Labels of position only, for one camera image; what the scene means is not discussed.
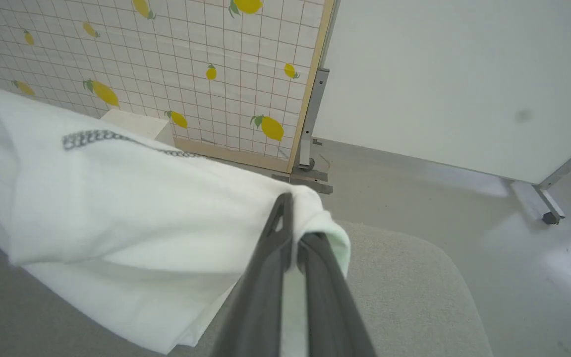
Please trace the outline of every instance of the metal leg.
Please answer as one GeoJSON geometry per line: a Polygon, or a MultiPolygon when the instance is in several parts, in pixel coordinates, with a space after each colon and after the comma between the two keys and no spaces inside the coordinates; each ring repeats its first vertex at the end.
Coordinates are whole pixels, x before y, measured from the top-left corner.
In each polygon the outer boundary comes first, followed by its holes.
{"type": "Polygon", "coordinates": [[[543,180],[538,185],[532,185],[534,189],[537,191],[543,202],[548,206],[550,212],[543,215],[542,220],[546,224],[559,224],[561,219],[565,218],[565,215],[561,208],[557,205],[557,202],[553,200],[552,196],[550,196],[549,192],[547,191],[552,185],[557,183],[559,179],[563,176],[566,176],[571,171],[571,158],[565,162],[559,169],[555,172],[552,172],[548,178],[543,180]]]}
{"type": "Polygon", "coordinates": [[[539,185],[533,185],[534,190],[539,194],[543,202],[548,206],[550,212],[543,215],[542,220],[545,224],[559,224],[561,219],[565,218],[565,214],[557,204],[557,202],[550,196],[550,193],[541,189],[539,185]]]}
{"type": "Polygon", "coordinates": [[[317,121],[317,114],[323,99],[323,92],[327,83],[329,70],[319,68],[314,77],[314,86],[312,86],[312,93],[310,94],[310,104],[308,111],[305,113],[305,122],[303,123],[303,132],[301,133],[301,140],[299,141],[299,167],[304,171],[312,170],[314,167],[314,160],[310,158],[310,145],[312,144],[312,131],[314,124],[317,121]]]}

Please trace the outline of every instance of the white cloth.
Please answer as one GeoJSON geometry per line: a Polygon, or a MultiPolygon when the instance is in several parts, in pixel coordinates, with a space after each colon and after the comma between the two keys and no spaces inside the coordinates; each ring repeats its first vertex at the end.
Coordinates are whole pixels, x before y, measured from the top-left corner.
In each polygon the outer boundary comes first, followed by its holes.
{"type": "Polygon", "coordinates": [[[283,192],[295,238],[327,233],[346,273],[347,235],[314,191],[160,150],[176,151],[0,90],[0,247],[100,325],[161,353],[197,343],[283,192]],[[82,131],[98,139],[63,139],[82,131]]]}

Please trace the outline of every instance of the white box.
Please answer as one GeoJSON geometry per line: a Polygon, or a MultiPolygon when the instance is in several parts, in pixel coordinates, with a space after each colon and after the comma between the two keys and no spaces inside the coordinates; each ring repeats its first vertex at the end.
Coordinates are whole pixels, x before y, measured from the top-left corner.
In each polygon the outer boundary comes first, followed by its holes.
{"type": "Polygon", "coordinates": [[[100,120],[111,122],[111,124],[120,126],[120,128],[127,129],[132,133],[175,147],[171,122],[168,120],[137,115],[118,109],[108,111],[100,120]]]}

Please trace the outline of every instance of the lemon print panel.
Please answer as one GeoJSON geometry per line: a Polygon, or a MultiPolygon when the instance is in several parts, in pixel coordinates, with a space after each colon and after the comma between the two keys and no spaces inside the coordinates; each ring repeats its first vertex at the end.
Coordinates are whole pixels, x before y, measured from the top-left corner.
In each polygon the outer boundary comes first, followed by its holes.
{"type": "Polygon", "coordinates": [[[281,141],[281,139],[284,137],[284,127],[271,117],[256,115],[250,119],[251,123],[253,121],[255,126],[257,128],[261,126],[263,133],[272,140],[281,141]]]}
{"type": "Polygon", "coordinates": [[[147,0],[133,0],[133,7],[144,18],[147,18],[147,20],[153,20],[156,18],[156,14],[154,14],[153,10],[149,9],[147,0]]]}
{"type": "Polygon", "coordinates": [[[34,45],[34,38],[32,38],[30,32],[28,32],[28,30],[23,30],[23,33],[25,34],[23,35],[25,37],[25,42],[27,42],[30,46],[34,45]]]}
{"type": "Polygon", "coordinates": [[[83,29],[85,30],[85,32],[87,32],[89,34],[89,36],[93,37],[93,38],[99,38],[100,34],[98,33],[98,31],[96,31],[93,27],[91,27],[91,25],[89,24],[89,22],[83,22],[83,29]]]}
{"type": "Polygon", "coordinates": [[[109,104],[110,106],[119,106],[118,97],[116,97],[114,91],[103,83],[88,79],[87,81],[83,81],[83,85],[85,88],[87,88],[87,90],[96,93],[98,98],[104,100],[105,103],[109,104]]]}
{"type": "Polygon", "coordinates": [[[182,128],[186,128],[188,126],[186,119],[184,119],[184,116],[180,113],[176,113],[174,111],[165,111],[165,115],[168,116],[169,119],[173,120],[177,126],[181,126],[182,128]]]}
{"type": "Polygon", "coordinates": [[[292,78],[292,79],[297,79],[299,78],[299,72],[297,72],[296,70],[294,70],[294,66],[291,65],[290,63],[286,63],[284,66],[284,72],[285,74],[292,78]]]}
{"type": "Polygon", "coordinates": [[[14,84],[16,88],[19,88],[19,90],[22,91],[23,94],[34,95],[34,90],[32,90],[32,88],[30,88],[28,84],[25,84],[20,81],[12,81],[12,84],[14,84]]]}
{"type": "Polygon", "coordinates": [[[217,69],[215,69],[215,66],[213,66],[212,63],[208,64],[208,69],[206,70],[206,77],[209,79],[209,81],[213,81],[213,79],[217,77],[217,69]]]}
{"type": "Polygon", "coordinates": [[[231,16],[233,13],[240,14],[240,11],[242,13],[256,13],[262,6],[263,3],[260,0],[230,0],[228,11],[231,16]]]}

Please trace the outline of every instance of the gray stitched border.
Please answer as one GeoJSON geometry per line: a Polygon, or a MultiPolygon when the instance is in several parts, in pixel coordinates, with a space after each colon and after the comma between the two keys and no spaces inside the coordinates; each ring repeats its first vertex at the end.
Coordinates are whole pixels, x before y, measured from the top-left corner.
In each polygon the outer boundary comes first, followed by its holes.
{"type": "Polygon", "coordinates": [[[183,158],[198,158],[201,155],[193,154],[193,152],[184,152],[182,150],[163,150],[150,147],[149,145],[142,144],[132,138],[127,136],[114,133],[111,130],[85,130],[79,131],[77,133],[68,134],[63,136],[61,142],[63,143],[63,149],[65,151],[70,151],[73,149],[78,149],[89,144],[94,144],[95,142],[100,142],[103,140],[124,140],[128,142],[133,142],[134,144],[142,145],[144,147],[149,147],[155,151],[159,151],[163,154],[169,156],[182,156],[183,158]]]}

